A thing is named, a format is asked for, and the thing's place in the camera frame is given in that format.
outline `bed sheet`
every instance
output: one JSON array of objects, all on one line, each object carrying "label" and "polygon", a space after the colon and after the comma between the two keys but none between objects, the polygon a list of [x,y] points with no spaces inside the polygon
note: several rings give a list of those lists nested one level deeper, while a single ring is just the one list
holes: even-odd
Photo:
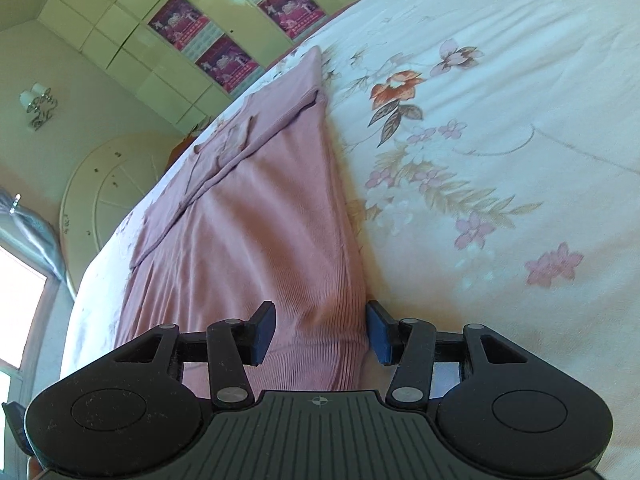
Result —
[{"label": "bed sheet", "polygon": [[[322,48],[370,294],[439,330],[481,322],[598,392],[609,480],[640,473],[639,8],[364,0],[248,90]],[[89,266],[62,377],[113,349],[143,213],[185,156]],[[361,387],[392,371],[369,355]]]}]

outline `pink garment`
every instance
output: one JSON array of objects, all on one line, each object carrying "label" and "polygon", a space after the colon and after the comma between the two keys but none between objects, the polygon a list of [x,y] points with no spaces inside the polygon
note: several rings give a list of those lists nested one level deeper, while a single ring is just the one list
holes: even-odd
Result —
[{"label": "pink garment", "polygon": [[[348,390],[368,348],[365,283],[324,128],[315,47],[191,154],[148,209],[116,334],[120,346],[173,322],[202,332],[276,305],[262,390]],[[183,383],[209,398],[206,364]]]}]

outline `window pane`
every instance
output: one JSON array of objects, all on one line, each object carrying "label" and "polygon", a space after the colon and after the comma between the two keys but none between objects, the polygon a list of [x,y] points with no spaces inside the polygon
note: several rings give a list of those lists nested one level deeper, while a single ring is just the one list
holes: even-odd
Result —
[{"label": "window pane", "polygon": [[[11,377],[0,372],[0,402],[9,399],[9,383]],[[4,469],[4,410],[0,408],[0,471]]]},{"label": "window pane", "polygon": [[46,277],[0,248],[0,358],[20,368]]}]

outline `curtain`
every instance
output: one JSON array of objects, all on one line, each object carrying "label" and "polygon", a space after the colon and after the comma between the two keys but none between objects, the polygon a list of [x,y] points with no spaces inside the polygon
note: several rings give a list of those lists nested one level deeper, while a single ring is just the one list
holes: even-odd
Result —
[{"label": "curtain", "polygon": [[31,256],[61,283],[65,283],[72,296],[75,296],[66,278],[65,260],[53,227],[35,211],[19,204],[11,212],[13,205],[14,196],[0,186],[0,237]]}]

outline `white wall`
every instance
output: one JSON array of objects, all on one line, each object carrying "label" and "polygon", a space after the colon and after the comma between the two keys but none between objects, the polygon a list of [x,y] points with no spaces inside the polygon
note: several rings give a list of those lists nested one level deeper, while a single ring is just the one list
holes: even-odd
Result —
[{"label": "white wall", "polygon": [[[20,92],[52,88],[55,116],[27,129]],[[0,184],[56,229],[66,183],[93,149],[123,134],[180,133],[36,21],[0,32]]]}]

